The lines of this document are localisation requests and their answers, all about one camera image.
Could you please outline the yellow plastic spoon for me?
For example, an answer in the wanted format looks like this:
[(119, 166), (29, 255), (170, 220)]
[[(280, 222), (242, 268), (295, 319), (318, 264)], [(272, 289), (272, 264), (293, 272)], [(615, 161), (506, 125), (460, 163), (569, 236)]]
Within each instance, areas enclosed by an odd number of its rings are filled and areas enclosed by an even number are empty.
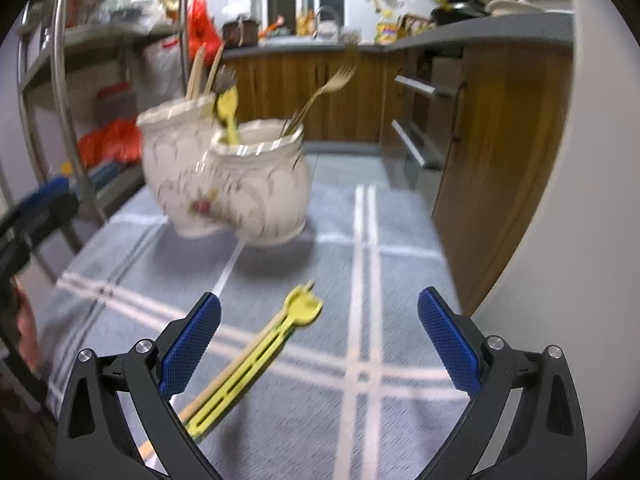
[(239, 105), (239, 92), (234, 84), (227, 90), (221, 91), (217, 96), (217, 114), (219, 120), (226, 127), (227, 143), (229, 145), (239, 145), (240, 136), (235, 114)]

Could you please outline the yellow plastic fork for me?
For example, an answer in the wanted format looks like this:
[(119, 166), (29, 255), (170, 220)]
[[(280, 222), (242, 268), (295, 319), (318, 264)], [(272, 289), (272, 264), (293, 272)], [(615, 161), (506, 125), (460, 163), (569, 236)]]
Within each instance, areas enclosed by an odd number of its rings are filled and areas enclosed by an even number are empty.
[(198, 440), (214, 428), (267, 369), (292, 333), (313, 323), (322, 307), (323, 301), (314, 294), (313, 282), (292, 289), (262, 331), (182, 410), (180, 419), (188, 435)]

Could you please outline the white ceramic double utensil holder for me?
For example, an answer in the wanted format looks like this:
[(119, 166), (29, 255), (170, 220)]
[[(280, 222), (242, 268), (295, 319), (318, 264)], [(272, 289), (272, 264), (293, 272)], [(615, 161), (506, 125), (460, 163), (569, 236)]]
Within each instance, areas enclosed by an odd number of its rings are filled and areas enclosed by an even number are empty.
[(244, 244), (274, 246), (303, 232), (311, 175), (304, 130), (280, 119), (226, 129), (213, 98), (165, 102), (141, 113), (142, 170), (155, 203), (183, 238), (230, 231)]

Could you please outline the grey checked table cloth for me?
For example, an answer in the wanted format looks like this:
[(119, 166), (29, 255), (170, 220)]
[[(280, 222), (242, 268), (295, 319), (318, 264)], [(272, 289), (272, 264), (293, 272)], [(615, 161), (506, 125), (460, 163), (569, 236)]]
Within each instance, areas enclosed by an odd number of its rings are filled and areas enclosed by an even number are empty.
[(456, 293), (420, 198), (374, 186), (316, 185), (304, 232), (258, 248), (229, 232), (178, 237), (148, 191), (114, 215), (37, 311), (48, 408), (73, 360), (156, 337), (204, 292), (221, 322), (182, 412), (254, 344), (224, 392), (189, 419), (227, 479), (412, 479), (461, 415), (457, 391), (416, 315), (435, 286)]

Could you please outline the silver metal spoon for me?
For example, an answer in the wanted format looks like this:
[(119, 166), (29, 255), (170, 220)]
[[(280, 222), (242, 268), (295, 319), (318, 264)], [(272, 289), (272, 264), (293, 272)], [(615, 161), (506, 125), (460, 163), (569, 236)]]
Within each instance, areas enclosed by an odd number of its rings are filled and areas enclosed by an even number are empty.
[(214, 79), (213, 90), (218, 96), (226, 93), (236, 86), (238, 83), (238, 76), (233, 67), (224, 65), (217, 70), (216, 77)]

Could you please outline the wooden kitchen cabinets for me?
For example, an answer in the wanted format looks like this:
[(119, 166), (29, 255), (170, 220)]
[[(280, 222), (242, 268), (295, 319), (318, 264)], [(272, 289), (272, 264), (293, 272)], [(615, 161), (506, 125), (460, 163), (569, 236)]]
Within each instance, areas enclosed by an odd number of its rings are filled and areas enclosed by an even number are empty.
[(306, 108), (309, 140), (380, 154), (393, 178), (433, 196), (462, 310), (476, 311), (548, 183), (572, 88), (569, 48), (238, 49), (224, 62), (238, 74), (243, 122)]

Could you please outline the orange bags on lower shelf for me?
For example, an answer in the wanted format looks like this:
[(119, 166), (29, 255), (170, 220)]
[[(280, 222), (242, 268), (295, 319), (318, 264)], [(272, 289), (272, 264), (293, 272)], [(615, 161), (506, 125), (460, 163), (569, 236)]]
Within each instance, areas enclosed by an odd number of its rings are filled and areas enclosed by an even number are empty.
[(142, 159), (142, 134), (134, 119), (115, 119), (105, 127), (85, 134), (77, 148), (87, 169), (102, 162), (134, 164)]

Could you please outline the built-in steel oven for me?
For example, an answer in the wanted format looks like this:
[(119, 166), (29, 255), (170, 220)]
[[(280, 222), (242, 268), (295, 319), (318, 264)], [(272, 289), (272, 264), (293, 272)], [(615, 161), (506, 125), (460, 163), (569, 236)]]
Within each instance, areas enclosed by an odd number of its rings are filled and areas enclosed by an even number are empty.
[(463, 87), (462, 58), (411, 51), (393, 79), (400, 109), (390, 116), (383, 158), (392, 185), (434, 200)]

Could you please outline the wooden chopstick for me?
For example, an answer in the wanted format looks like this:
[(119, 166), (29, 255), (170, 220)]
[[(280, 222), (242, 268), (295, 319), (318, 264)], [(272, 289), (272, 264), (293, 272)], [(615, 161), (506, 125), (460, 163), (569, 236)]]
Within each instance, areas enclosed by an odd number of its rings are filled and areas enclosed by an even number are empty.
[(200, 440), (216, 427), (279, 352), (278, 328), (285, 319), (282, 308), (262, 331), (180, 414), (184, 429)]
[(193, 64), (191, 67), (191, 73), (186, 86), (186, 100), (192, 101), (198, 96), (198, 90), (200, 90), (200, 81), (202, 76), (202, 69), (205, 56), (205, 46), (198, 48), (198, 52), (194, 56)]
[(222, 54), (224, 53), (224, 47), (226, 46), (226, 42), (223, 41), (218, 48), (216, 55), (214, 57), (212, 66), (210, 66), (209, 73), (207, 76), (206, 84), (204, 87), (204, 94), (209, 94), (213, 90), (214, 81), (216, 78), (216, 73), (221, 61)]

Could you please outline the black frying pan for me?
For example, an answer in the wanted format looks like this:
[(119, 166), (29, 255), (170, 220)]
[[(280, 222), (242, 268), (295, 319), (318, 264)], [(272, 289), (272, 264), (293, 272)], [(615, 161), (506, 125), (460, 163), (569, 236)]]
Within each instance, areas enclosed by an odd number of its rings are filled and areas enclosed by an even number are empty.
[(459, 23), (472, 18), (486, 18), (489, 13), (480, 0), (436, 0), (438, 7), (431, 12), (436, 26)]

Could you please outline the golden fork in holder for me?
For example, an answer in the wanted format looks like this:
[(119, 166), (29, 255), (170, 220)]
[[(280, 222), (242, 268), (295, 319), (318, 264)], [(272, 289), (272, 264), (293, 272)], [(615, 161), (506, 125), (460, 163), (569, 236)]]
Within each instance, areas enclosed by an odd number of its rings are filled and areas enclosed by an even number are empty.
[(342, 90), (352, 77), (356, 74), (359, 64), (360, 54), (358, 46), (356, 44), (348, 44), (344, 51), (344, 63), (341, 67), (328, 79), (328, 81), (309, 98), (306, 104), (300, 109), (296, 110), (294, 115), (283, 125), (280, 131), (280, 137), (290, 136), (297, 128), (303, 123), (306, 115), (314, 106), (320, 96), (325, 94), (335, 93)]

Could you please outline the kitchen sink faucet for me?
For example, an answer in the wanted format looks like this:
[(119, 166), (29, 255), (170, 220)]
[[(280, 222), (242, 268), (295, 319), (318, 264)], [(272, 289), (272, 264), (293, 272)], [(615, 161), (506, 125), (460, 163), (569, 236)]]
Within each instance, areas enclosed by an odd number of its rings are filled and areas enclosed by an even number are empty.
[(341, 36), (341, 19), (337, 10), (324, 4), (314, 14), (314, 40), (337, 41)]

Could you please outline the electric rice cooker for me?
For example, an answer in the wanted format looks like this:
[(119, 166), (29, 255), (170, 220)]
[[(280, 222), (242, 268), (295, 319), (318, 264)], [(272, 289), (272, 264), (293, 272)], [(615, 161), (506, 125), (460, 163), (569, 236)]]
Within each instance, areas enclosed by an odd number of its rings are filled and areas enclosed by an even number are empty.
[(239, 15), (222, 25), (222, 40), (227, 49), (255, 47), (259, 41), (259, 23), (249, 15)]

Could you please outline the metal storage shelf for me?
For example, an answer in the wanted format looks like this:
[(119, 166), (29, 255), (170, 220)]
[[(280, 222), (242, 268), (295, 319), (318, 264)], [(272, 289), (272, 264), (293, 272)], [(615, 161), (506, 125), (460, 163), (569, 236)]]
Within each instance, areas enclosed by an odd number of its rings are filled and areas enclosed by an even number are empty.
[(91, 24), (100, 0), (25, 0), (1, 45), (1, 196), (13, 205), (52, 180), (98, 125), (96, 94), (131, 81), (145, 48), (182, 31)]

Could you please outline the yellow oil bottle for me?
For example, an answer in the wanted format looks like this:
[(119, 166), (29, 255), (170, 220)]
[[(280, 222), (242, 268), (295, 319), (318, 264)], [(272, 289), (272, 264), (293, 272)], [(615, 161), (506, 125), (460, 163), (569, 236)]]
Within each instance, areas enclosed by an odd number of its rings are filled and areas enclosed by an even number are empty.
[(392, 9), (385, 9), (375, 27), (374, 43), (378, 46), (388, 46), (397, 40), (398, 23)]

